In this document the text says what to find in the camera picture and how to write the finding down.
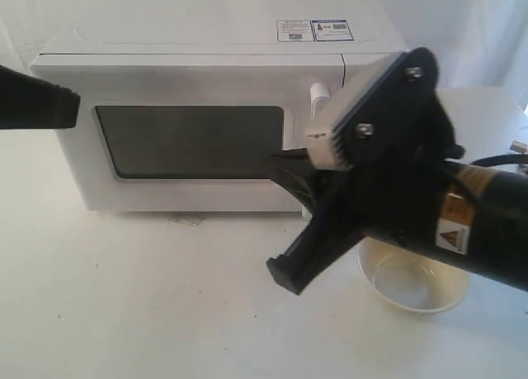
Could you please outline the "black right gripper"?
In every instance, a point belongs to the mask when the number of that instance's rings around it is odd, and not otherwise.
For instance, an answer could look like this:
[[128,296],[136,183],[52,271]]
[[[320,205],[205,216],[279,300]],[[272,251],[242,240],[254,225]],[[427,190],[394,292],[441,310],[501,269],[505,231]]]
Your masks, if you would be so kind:
[[436,95],[381,159],[346,171],[320,170],[306,148],[269,158],[269,179],[311,215],[290,247],[266,261],[274,282],[295,295],[366,236],[399,247],[436,246],[441,200],[460,158],[454,128]]

